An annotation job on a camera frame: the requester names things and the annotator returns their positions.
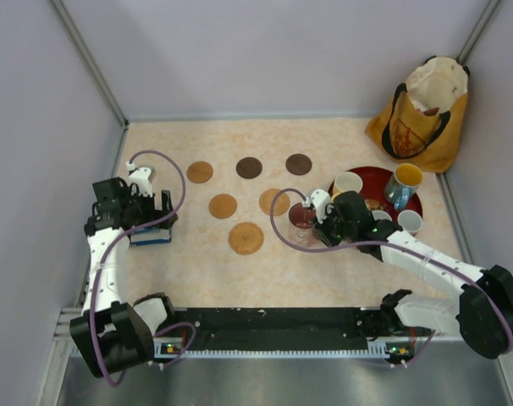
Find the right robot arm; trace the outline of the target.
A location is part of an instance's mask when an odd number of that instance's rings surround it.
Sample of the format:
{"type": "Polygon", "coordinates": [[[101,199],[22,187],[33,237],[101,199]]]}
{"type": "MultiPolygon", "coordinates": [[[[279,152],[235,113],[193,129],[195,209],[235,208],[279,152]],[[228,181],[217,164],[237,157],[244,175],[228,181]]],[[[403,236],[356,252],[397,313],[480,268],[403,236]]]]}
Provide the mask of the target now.
{"type": "Polygon", "coordinates": [[[331,250],[354,246],[377,260],[411,272],[445,294],[422,297],[409,290],[383,301],[383,329],[393,335],[419,326],[460,336],[476,353],[496,359],[513,348],[513,276],[502,266],[482,268],[424,244],[398,223],[377,220],[363,197],[349,191],[332,198],[312,190],[303,206],[315,212],[312,228],[331,250]]]}

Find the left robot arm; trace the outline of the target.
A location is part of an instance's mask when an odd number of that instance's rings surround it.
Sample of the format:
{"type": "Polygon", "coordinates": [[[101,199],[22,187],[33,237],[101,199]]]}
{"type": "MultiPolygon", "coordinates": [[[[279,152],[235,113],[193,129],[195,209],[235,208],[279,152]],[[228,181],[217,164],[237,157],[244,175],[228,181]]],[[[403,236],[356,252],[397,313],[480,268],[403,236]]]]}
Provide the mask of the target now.
{"type": "Polygon", "coordinates": [[[162,206],[155,207],[153,177],[144,167],[127,179],[93,185],[97,200],[84,226],[91,252],[89,290],[69,332],[96,377],[151,360],[153,334],[165,336],[177,327],[178,316],[165,294],[151,294],[133,304],[127,300],[129,248],[170,243],[178,219],[169,191],[161,192],[162,206]]]}

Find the light wood coaster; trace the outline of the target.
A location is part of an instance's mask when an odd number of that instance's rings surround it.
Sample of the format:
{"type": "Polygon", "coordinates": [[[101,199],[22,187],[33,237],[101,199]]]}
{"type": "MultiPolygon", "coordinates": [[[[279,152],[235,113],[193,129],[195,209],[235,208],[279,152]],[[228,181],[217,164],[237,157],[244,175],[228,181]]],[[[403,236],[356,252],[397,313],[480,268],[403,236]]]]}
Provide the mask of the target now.
{"type": "Polygon", "coordinates": [[[213,167],[209,162],[193,162],[187,168],[186,176],[194,184],[203,184],[213,176],[213,167]]]}
{"type": "Polygon", "coordinates": [[[232,195],[220,194],[211,198],[208,210],[210,214],[218,219],[231,217],[237,209],[237,201],[232,195]]]}

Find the dark walnut coaster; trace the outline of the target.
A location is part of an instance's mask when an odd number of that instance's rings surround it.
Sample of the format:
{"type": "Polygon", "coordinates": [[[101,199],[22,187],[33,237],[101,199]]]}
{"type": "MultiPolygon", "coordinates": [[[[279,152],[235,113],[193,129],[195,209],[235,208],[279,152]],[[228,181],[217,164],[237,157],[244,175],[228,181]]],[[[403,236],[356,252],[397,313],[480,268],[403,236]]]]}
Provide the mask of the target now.
{"type": "Polygon", "coordinates": [[[235,170],[240,177],[253,179],[262,173],[262,163],[253,156],[247,156],[237,162],[235,170]]]}
{"type": "Polygon", "coordinates": [[[305,154],[292,154],[286,159],[285,167],[289,173],[303,176],[312,170],[312,160],[305,154]]]}

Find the tall pink ghost mug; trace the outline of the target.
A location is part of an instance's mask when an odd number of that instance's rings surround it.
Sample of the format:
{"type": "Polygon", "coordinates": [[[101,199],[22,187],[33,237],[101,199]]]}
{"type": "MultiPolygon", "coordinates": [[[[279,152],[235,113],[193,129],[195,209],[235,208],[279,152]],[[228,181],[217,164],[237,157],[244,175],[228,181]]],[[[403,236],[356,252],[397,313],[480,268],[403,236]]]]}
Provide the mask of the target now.
{"type": "Polygon", "coordinates": [[[304,207],[301,203],[296,203],[290,208],[288,239],[292,244],[304,248],[313,245],[315,238],[312,219],[314,217],[314,210],[304,207]]]}

